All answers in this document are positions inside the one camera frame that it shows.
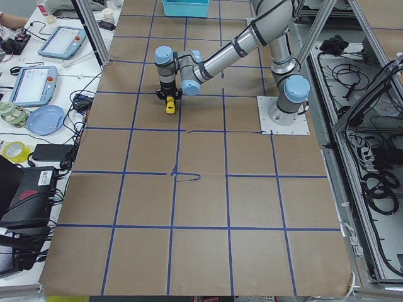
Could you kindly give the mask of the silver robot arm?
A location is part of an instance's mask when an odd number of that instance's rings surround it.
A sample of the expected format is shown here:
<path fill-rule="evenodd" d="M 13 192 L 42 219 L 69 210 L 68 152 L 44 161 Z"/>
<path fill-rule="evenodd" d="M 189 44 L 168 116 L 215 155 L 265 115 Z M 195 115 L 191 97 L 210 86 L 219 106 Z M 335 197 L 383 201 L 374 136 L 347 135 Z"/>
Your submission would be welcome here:
<path fill-rule="evenodd" d="M 288 41 L 292 2 L 265 0 L 253 1 L 252 5 L 256 17 L 230 42 L 206 59 L 202 59 L 196 50 L 175 52 L 165 45 L 155 50 L 160 83 L 156 95 L 164 101 L 167 114 L 176 111 L 176 101 L 183 95 L 197 95 L 203 83 L 247 57 L 256 48 L 268 46 L 271 73 L 279 92 L 275 105 L 269 110 L 269 118 L 281 126 L 290 126 L 295 122 L 302 103 L 309 95 L 310 84 L 297 72 L 298 61 Z"/>

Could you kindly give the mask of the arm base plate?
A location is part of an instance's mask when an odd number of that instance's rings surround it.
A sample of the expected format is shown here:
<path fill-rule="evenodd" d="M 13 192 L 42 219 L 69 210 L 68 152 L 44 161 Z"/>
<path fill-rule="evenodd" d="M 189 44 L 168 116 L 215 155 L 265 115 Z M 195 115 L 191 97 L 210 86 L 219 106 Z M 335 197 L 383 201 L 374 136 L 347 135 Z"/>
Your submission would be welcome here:
<path fill-rule="evenodd" d="M 265 135 L 310 135 L 304 106 L 296 113 L 284 113 L 277 107 L 277 97 L 258 96 L 261 133 Z"/>

